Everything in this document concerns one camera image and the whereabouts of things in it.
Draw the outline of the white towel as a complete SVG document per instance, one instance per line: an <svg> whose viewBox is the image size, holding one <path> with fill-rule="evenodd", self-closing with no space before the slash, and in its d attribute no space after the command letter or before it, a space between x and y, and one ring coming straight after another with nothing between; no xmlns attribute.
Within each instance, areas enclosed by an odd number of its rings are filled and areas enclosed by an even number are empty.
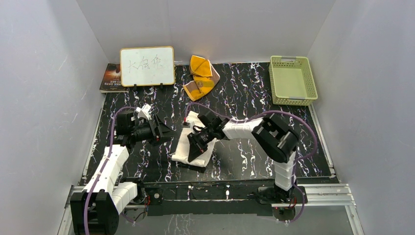
<svg viewBox="0 0 415 235"><path fill-rule="evenodd" d="M186 121L187 123L183 126L176 150L172 154L172 160L191 166L206 167L211 159L217 139L213 139L206 144L201 140L202 146L196 142L190 143L188 135L196 136L196 130L193 128L204 127L205 125L198 118L198 113L194 111L188 113Z"/></svg>

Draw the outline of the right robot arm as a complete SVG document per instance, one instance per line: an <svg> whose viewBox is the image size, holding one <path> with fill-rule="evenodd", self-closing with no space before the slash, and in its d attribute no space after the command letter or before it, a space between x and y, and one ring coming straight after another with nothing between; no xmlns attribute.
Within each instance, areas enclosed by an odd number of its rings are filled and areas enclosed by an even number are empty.
<svg viewBox="0 0 415 235"><path fill-rule="evenodd" d="M295 196L294 158L298 134L275 114L245 121L219 117L212 112L199 114L202 126L195 126L187 135L187 160L194 161L211 150L210 143L218 140L255 140L275 166L276 198L287 203Z"/></svg>

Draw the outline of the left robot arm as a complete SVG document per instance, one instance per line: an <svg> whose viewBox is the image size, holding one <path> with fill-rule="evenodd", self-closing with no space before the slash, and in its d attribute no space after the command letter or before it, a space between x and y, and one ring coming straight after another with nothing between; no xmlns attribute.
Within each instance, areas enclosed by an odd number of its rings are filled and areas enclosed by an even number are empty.
<svg viewBox="0 0 415 235"><path fill-rule="evenodd" d="M113 235L119 217L131 202L150 203L139 178L118 180L137 142L158 146L172 140L173 130L150 114L151 106L123 107L113 117L102 159L90 181L70 198L72 225L77 235Z"/></svg>

